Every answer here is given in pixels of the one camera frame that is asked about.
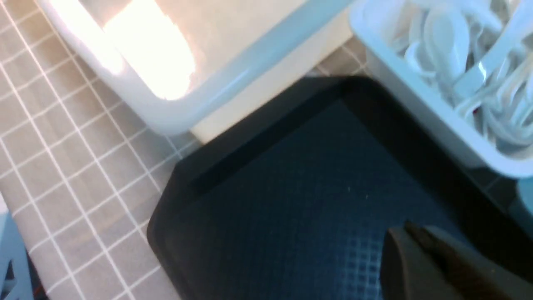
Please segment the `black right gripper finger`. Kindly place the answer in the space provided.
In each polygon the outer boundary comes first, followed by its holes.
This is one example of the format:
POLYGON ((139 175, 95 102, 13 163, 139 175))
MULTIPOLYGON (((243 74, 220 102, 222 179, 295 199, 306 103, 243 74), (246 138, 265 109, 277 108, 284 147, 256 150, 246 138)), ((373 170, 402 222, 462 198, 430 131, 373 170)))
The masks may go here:
POLYGON ((411 221, 384 237, 385 300, 531 300, 532 284, 436 226, 411 221))

